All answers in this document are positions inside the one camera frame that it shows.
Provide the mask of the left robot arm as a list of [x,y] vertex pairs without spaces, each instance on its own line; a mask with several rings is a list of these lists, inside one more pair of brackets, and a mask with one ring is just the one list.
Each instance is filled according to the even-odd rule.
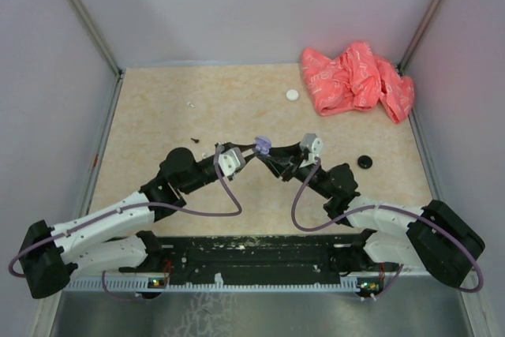
[[[160,163],[156,176],[123,200],[91,215],[53,226],[45,220],[27,230],[19,253],[9,262],[9,273],[26,281],[34,299],[48,298],[82,275],[115,269],[163,265],[158,238],[143,226],[175,212],[200,217],[227,218],[242,206],[225,180],[256,157],[256,144],[217,144],[213,155],[196,160],[188,148],[175,148]],[[186,208],[183,195],[220,182],[234,203],[233,212],[199,212]]]

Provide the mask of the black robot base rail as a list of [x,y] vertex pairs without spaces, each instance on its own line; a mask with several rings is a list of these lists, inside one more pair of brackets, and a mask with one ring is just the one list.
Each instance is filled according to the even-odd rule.
[[150,237],[148,257],[121,273],[166,275],[172,285],[339,284],[353,272],[393,272],[397,264],[372,262],[362,249],[369,234]]

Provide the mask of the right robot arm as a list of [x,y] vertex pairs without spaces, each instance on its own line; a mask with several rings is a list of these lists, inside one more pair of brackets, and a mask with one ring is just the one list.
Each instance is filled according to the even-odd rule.
[[378,263],[423,268],[440,283],[464,291],[467,275],[477,273],[478,292],[484,284],[477,259],[484,252],[482,238],[446,203],[431,200],[425,206],[400,206],[373,200],[358,191],[350,165],[325,170],[320,158],[322,141],[291,146],[259,148],[259,160],[274,176],[301,182],[291,206],[291,219],[299,230],[315,232],[297,221],[297,205],[306,189],[326,199],[324,211],[330,224],[369,231],[352,252],[353,263],[371,270]]

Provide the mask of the purple charging case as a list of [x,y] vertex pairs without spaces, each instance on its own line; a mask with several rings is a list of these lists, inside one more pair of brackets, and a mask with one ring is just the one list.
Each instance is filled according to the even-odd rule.
[[258,136],[255,138],[254,151],[259,155],[268,155],[272,148],[271,140],[266,136]]

